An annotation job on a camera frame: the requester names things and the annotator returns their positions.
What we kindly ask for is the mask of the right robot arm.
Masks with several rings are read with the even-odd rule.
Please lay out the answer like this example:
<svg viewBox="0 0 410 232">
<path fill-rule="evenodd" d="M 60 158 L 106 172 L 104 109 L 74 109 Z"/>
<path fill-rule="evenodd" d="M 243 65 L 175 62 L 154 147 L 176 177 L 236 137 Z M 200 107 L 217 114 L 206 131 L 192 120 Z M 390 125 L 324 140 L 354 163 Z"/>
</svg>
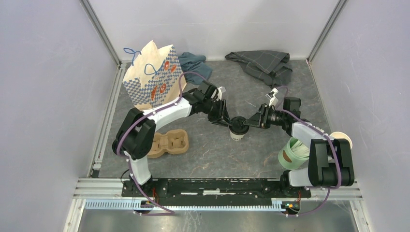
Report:
<svg viewBox="0 0 410 232">
<path fill-rule="evenodd" d="M 261 129 L 280 126 L 309 149 L 308 166 L 285 171 L 285 181 L 279 184 L 280 193 L 292 197 L 299 187 L 336 189 L 353 185 L 355 177 L 349 141 L 331 137 L 301 119 L 300 106 L 299 98 L 286 97 L 282 109 L 263 104 L 257 113 L 243 123 Z"/>
</svg>

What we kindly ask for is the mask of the black coffee cup lid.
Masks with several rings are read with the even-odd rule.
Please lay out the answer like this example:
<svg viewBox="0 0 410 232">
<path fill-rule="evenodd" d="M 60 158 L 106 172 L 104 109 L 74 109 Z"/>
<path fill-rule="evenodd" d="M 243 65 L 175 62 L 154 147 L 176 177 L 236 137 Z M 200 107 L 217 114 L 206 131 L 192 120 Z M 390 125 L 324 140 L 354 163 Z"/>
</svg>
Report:
<svg viewBox="0 0 410 232">
<path fill-rule="evenodd" d="M 243 116 L 236 116 L 231 119 L 231 124 L 229 126 L 230 132 L 235 135 L 245 135 L 249 131 L 249 126 L 245 125 L 246 118 Z"/>
</svg>

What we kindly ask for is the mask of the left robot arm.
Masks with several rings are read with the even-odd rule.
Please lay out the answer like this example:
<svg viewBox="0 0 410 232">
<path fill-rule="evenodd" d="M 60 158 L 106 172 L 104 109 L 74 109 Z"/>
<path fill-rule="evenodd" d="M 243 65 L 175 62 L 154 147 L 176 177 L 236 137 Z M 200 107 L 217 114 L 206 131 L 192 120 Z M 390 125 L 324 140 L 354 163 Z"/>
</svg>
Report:
<svg viewBox="0 0 410 232">
<path fill-rule="evenodd" d="M 224 87 L 203 81 L 197 88 L 179 93 L 170 103 L 144 111 L 132 108 L 128 112 L 112 143 L 112 149 L 115 154 L 127 159 L 131 179 L 135 182 L 135 193 L 146 197 L 152 191 L 147 155 L 158 129 L 198 113 L 206 114 L 212 124 L 230 126 L 226 100 L 222 97 L 224 92 Z"/>
</svg>

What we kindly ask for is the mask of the white paper coffee cup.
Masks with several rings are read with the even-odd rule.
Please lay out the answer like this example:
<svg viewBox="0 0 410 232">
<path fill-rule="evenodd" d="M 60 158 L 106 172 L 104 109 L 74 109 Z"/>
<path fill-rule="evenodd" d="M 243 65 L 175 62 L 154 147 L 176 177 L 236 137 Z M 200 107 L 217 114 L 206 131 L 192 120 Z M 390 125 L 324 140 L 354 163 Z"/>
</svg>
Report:
<svg viewBox="0 0 410 232">
<path fill-rule="evenodd" d="M 240 141 L 244 137 L 244 134 L 236 134 L 230 131 L 230 137 L 235 141 Z"/>
</svg>

